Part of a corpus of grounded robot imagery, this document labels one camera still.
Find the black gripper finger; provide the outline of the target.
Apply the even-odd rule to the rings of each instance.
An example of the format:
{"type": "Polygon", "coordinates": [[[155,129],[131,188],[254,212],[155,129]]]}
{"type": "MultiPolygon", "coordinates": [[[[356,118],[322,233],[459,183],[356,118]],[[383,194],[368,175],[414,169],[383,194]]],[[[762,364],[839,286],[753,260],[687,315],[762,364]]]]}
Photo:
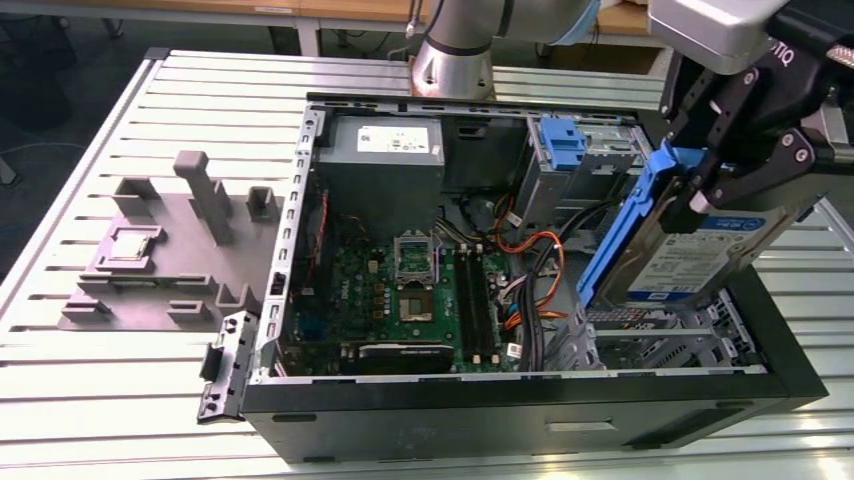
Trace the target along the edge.
{"type": "Polygon", "coordinates": [[[806,176],[819,156],[819,132],[795,127],[782,138],[790,142],[777,142],[767,160],[743,173],[723,172],[718,155],[705,155],[666,207],[668,233],[694,232],[714,211],[766,212],[806,192],[806,176]]]}
{"type": "Polygon", "coordinates": [[[758,70],[725,76],[705,70],[689,88],[678,85],[666,103],[667,140],[674,147],[718,147],[741,122],[758,87],[758,70]]]}

